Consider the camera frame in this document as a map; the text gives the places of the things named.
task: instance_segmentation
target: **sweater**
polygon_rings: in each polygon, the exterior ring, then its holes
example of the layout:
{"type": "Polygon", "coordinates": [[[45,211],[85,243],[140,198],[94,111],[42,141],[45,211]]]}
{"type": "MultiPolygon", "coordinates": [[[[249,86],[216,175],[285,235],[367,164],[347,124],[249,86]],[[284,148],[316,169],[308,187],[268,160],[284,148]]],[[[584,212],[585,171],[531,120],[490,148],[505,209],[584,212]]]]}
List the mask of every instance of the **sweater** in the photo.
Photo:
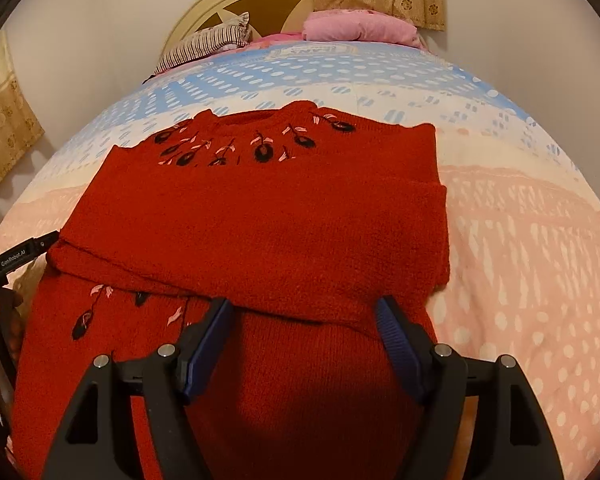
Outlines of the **sweater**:
{"type": "MultiPolygon", "coordinates": [[[[13,412],[23,471],[40,478],[96,355],[143,357],[225,296],[235,324],[186,409],[214,478],[393,478],[420,410],[373,307],[392,294],[434,339],[425,303],[449,277],[445,193],[432,125],[311,102],[206,110],[114,147],[34,300],[13,412]]],[[[132,407],[144,476],[158,480],[142,399],[132,407]]]]}

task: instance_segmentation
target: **wall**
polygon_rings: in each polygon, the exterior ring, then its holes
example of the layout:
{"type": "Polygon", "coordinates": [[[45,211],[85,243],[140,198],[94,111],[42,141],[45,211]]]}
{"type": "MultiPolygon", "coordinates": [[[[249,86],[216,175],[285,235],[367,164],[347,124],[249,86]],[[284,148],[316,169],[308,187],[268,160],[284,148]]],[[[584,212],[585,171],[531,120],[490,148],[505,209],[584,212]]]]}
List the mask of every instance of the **wall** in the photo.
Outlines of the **wall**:
{"type": "Polygon", "coordinates": [[[558,142],[600,198],[600,19],[586,0],[447,0],[430,47],[492,83],[558,142]]]}
{"type": "Polygon", "coordinates": [[[6,30],[18,81],[46,134],[0,184],[0,221],[56,149],[149,76],[195,1],[21,1],[6,30]]]}
{"type": "MultiPolygon", "coordinates": [[[[54,150],[151,72],[195,0],[23,0],[7,23],[18,79],[46,129],[0,185],[0,219],[54,150]]],[[[432,50],[512,98],[600,197],[600,19],[586,0],[448,0],[432,50]]]]}

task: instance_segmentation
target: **metal screw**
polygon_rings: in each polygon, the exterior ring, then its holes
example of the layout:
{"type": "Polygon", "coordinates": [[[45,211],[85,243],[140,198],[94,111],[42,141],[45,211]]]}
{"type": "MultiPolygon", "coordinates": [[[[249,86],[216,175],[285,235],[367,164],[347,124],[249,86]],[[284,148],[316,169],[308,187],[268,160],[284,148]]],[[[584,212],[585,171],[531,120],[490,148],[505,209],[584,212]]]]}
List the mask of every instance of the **metal screw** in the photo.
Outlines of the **metal screw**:
{"type": "Polygon", "coordinates": [[[445,345],[444,343],[440,343],[439,345],[435,345],[434,348],[433,348],[433,350],[440,357],[449,357],[451,355],[451,352],[452,352],[451,346],[445,345]]]}
{"type": "Polygon", "coordinates": [[[99,355],[98,357],[96,357],[93,360],[93,366],[95,366],[96,368],[104,368],[108,364],[109,364],[109,356],[106,356],[104,354],[99,355]]]}
{"type": "Polygon", "coordinates": [[[167,343],[158,348],[158,355],[161,357],[169,357],[176,351],[176,347],[171,343],[167,343]]]}
{"type": "Polygon", "coordinates": [[[516,366],[516,360],[508,354],[504,354],[503,356],[501,356],[500,362],[505,368],[513,368],[516,366]]]}

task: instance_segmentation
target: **headboard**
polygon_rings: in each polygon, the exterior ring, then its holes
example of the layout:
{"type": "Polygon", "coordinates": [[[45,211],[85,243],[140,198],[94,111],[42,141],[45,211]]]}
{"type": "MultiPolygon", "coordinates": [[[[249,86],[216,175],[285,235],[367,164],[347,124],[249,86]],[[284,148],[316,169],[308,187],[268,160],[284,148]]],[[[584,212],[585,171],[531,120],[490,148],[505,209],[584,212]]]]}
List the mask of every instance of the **headboard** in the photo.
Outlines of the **headboard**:
{"type": "Polygon", "coordinates": [[[254,38],[299,32],[313,7],[313,0],[198,0],[173,28],[162,52],[196,30],[213,27],[247,10],[254,38]]]}

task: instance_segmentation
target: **bed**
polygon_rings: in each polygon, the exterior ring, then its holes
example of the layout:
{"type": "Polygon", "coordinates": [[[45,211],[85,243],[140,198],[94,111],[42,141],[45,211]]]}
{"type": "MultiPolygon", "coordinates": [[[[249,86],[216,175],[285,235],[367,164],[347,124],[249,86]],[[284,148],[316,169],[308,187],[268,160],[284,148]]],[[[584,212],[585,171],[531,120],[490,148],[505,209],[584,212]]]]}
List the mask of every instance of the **bed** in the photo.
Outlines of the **bed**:
{"type": "MultiPolygon", "coordinates": [[[[245,10],[257,38],[299,30],[312,0],[200,0],[165,49],[245,10]]],[[[382,43],[264,41],[152,78],[49,160],[0,225],[0,252],[61,228],[114,144],[134,146],[206,108],[225,115],[300,99],[436,126],[451,265],[448,286],[427,305],[436,335],[467,356],[515,356],[565,478],[585,478],[600,459],[600,201],[524,110],[431,54],[382,43]]],[[[39,276],[43,266],[27,273],[39,276]]]]}

